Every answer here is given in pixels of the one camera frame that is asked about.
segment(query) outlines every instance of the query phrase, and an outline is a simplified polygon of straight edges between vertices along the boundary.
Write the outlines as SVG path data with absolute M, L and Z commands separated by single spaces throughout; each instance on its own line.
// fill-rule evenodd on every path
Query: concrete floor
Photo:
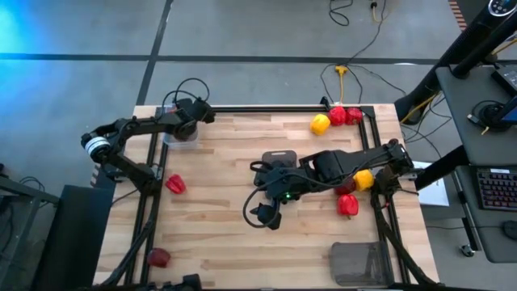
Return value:
M 149 55 L 165 5 L 166 0 L 7 0 L 0 3 L 0 56 L 119 55 L 113 57 L 116 60 Z M 447 0 L 392 0 L 388 5 L 389 17 L 376 43 L 361 57 L 369 58 L 366 68 L 411 91 L 431 68 L 429 65 L 375 65 L 376 61 L 436 59 L 460 29 Z M 368 1 L 356 0 L 343 11 L 351 25 L 340 27 L 329 19 L 325 0 L 176 0 L 159 54 L 350 57 L 376 32 L 368 7 Z M 506 54 L 517 56 L 517 49 L 511 48 Z M 65 184 L 89 185 L 93 163 L 79 145 L 80 136 L 131 114 L 146 66 L 147 61 L 0 58 L 0 162 L 6 164 L 7 172 L 14 179 L 34 175 L 48 192 L 56 194 Z M 324 66 L 159 61 L 144 103 L 159 104 L 167 91 L 188 77 L 208 83 L 213 104 L 317 103 L 325 94 L 319 79 Z M 363 103 L 392 103 L 401 97 L 401 92 L 379 78 L 360 68 L 353 70 L 364 87 Z M 330 94 L 337 99 L 338 78 L 328 70 L 325 79 Z M 356 103 L 359 87 L 349 74 L 344 87 L 346 102 Z M 448 114 L 447 104 L 441 103 L 437 111 Z M 421 132 L 430 132 L 442 120 L 428 116 Z M 452 121 L 430 139 L 441 154 L 460 144 Z M 407 148 L 415 160 L 438 158 L 425 141 L 411 143 Z M 450 226 L 459 220 L 428 223 Z M 461 230 L 430 229 L 429 235 L 443 283 L 515 289 L 517 264 L 491 264 L 483 253 L 471 259 L 459 255 L 456 247 L 466 243 Z

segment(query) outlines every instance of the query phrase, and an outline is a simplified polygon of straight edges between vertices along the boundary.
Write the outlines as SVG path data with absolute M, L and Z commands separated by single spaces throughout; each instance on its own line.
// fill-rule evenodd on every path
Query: black keyboard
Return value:
M 517 212 L 517 173 L 499 173 L 491 169 L 476 169 L 480 206 Z

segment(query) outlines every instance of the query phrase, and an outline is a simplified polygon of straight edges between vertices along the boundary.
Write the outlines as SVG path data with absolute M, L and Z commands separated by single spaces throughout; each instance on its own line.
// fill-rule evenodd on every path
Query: white paper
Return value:
M 413 161 L 415 169 L 425 169 L 431 165 L 430 162 L 415 162 Z M 421 205 L 435 205 L 435 206 L 449 206 L 449 199 L 447 198 L 447 191 L 443 179 L 432 183 L 418 191 L 418 199 Z

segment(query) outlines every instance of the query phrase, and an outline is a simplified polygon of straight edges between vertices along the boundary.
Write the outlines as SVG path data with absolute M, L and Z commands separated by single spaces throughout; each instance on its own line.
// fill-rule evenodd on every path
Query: desk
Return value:
M 134 114 L 146 117 L 154 111 L 155 107 L 136 107 Z M 382 142 L 391 138 L 402 141 L 394 106 L 376 105 L 375 111 Z M 184 275 L 199 273 L 209 289 L 340 287 L 330 277 L 332 243 L 378 241 L 369 193 L 356 193 L 359 215 L 351 220 L 336 214 L 337 197 L 332 191 L 308 194 L 283 206 L 282 225 L 276 231 L 251 228 L 242 219 L 242 205 L 254 189 L 250 162 L 259 160 L 265 151 L 295 150 L 300 158 L 321 150 L 362 149 L 356 126 L 332 128 L 322 137 L 314 136 L 308 130 L 313 116 L 217 113 L 215 123 L 200 124 L 197 150 L 169 151 L 165 177 L 180 174 L 187 193 L 174 195 L 163 188 L 154 246 L 168 250 L 172 259 L 168 268 L 151 268 L 149 281 L 180 282 Z M 149 139 L 132 137 L 125 154 L 135 162 L 145 162 Z M 402 187 L 414 189 L 408 181 L 403 181 Z M 122 183 L 115 197 L 131 190 L 130 183 Z M 250 205 L 256 205 L 259 196 Z M 423 271 L 438 281 L 418 197 L 399 192 L 394 200 L 406 248 Z M 135 195 L 112 208 L 95 283 L 109 276 L 129 248 L 137 202 Z M 390 255 L 399 281 L 393 248 Z M 137 262 L 137 274 L 140 267 Z
M 494 69 L 478 67 L 471 70 L 466 79 L 455 78 L 449 68 L 438 68 L 436 74 L 443 94 L 448 102 L 452 118 L 460 134 L 462 145 L 429 166 L 415 182 L 417 188 L 455 171 L 456 179 L 463 188 L 462 201 L 467 208 L 465 215 L 472 215 L 476 226 L 499 226 L 507 220 L 517 220 L 517 213 L 482 210 L 478 207 L 477 194 L 466 165 L 508 167 L 517 166 L 517 130 L 511 128 L 505 133 L 481 130 L 467 120 L 472 108 L 482 100 L 496 100 L 506 103 L 510 96 L 491 78 Z M 517 263 L 517 244 L 507 238 L 501 230 L 482 228 L 473 231 L 479 234 L 486 257 L 493 263 Z

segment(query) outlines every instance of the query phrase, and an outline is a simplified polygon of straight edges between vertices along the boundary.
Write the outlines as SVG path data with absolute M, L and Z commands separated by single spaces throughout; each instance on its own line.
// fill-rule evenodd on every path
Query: wooden tabletop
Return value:
M 403 142 L 394 106 L 374 106 L 382 143 L 392 138 Z M 147 117 L 154 111 L 155 107 L 140 106 L 134 115 Z M 309 131 L 313 116 L 217 114 L 215 123 L 199 125 L 200 141 L 195 150 L 169 151 L 165 177 L 180 174 L 187 192 L 175 195 L 163 187 L 154 246 L 168 250 L 172 259 L 168 268 L 151 268 L 149 281 L 180 282 L 184 275 L 198 273 L 207 289 L 339 288 L 330 276 L 330 246 L 335 242 L 378 241 L 369 192 L 355 194 L 359 215 L 351 220 L 336 213 L 337 197 L 332 191 L 307 194 L 284 205 L 281 227 L 275 231 L 252 228 L 242 218 L 244 200 L 254 189 L 250 162 L 260 160 L 264 152 L 294 150 L 301 158 L 322 150 L 362 149 L 357 126 L 330 128 L 324 136 L 316 137 Z M 370 126 L 366 125 L 369 144 L 373 145 Z M 145 162 L 149 140 L 149 135 L 132 137 L 125 154 L 135 162 Z M 155 162 L 161 146 L 159 142 Z M 414 190 L 411 182 L 401 184 Z M 133 189 L 131 183 L 122 183 L 115 198 Z M 262 194 L 257 195 L 250 207 L 262 199 Z M 404 246 L 423 271 L 438 281 L 418 197 L 398 192 L 394 201 Z M 95 283 L 106 279 L 128 250 L 137 205 L 135 194 L 111 209 Z M 400 281 L 393 248 L 390 255 L 395 279 Z M 138 259 L 136 278 L 142 251 Z

